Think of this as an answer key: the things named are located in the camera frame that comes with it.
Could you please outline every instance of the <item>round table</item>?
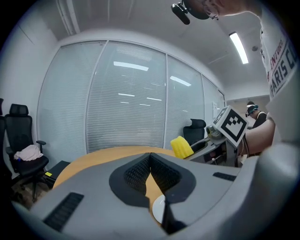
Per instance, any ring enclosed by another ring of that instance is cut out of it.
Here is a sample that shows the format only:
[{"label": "round table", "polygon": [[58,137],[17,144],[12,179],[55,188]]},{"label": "round table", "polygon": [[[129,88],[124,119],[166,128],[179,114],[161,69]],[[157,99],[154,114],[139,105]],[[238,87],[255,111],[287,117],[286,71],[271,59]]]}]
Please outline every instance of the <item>round table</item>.
[{"label": "round table", "polygon": [[[172,150],[162,149],[162,148],[154,148],[154,147],[144,147],[144,146],[130,146],[130,147],[115,147],[108,148],[99,151],[95,151],[89,153],[85,156],[78,158],[76,161],[70,163],[58,176],[53,188],[57,187],[59,184],[69,179],[76,173],[81,170],[102,163],[107,163],[110,161],[114,161],[119,158],[128,157],[131,155],[147,153],[147,152],[155,152],[155,153],[164,153],[169,156],[175,156]],[[152,205],[162,192],[154,181],[152,175],[150,174],[146,181],[146,196],[150,200],[150,214],[152,215]]]}]

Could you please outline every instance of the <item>chair base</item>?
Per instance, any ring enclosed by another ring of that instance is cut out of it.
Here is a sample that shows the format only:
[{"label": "chair base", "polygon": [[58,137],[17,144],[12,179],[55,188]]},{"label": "chair base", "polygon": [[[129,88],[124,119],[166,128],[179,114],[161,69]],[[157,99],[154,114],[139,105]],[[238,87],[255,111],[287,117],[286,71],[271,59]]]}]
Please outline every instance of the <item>chair base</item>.
[{"label": "chair base", "polygon": [[37,183],[42,182],[46,183],[45,180],[42,178],[43,175],[34,175],[27,179],[24,183],[20,184],[20,187],[22,190],[24,190],[24,185],[27,185],[29,183],[32,183],[32,200],[33,202],[36,201],[36,188],[37,188]]}]

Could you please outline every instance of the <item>glass wall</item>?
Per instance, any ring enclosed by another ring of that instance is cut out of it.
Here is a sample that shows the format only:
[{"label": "glass wall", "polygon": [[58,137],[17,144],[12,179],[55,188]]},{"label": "glass wall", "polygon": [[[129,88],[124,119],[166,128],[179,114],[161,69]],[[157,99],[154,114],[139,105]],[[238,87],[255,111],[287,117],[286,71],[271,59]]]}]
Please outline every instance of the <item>glass wall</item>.
[{"label": "glass wall", "polygon": [[211,124],[223,100],[205,76],[165,53],[106,41],[61,47],[40,94],[38,138],[51,163],[100,149],[171,149],[190,119]]}]

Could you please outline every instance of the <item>white bowl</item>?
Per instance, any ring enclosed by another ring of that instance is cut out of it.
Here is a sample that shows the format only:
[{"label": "white bowl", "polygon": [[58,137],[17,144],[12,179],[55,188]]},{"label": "white bowl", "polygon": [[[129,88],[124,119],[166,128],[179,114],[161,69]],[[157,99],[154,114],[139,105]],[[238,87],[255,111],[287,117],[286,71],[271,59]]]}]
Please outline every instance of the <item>white bowl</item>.
[{"label": "white bowl", "polygon": [[159,196],[152,205],[152,213],[155,219],[159,222],[163,222],[163,215],[165,210],[165,195]]}]

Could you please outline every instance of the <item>black and white pattern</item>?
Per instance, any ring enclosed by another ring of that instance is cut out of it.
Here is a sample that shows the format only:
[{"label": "black and white pattern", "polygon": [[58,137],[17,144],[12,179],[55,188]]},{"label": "black and white pattern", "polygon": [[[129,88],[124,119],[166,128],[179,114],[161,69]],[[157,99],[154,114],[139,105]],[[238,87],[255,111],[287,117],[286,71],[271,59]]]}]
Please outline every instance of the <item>black and white pattern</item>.
[{"label": "black and white pattern", "polygon": [[220,112],[220,114],[216,117],[216,119],[214,120],[214,124],[217,124],[219,122],[219,120],[221,119],[221,117],[223,116],[223,114],[225,113],[227,107],[223,108],[222,111]]},{"label": "black and white pattern", "polygon": [[247,122],[234,110],[230,110],[221,128],[235,141],[238,142]]}]

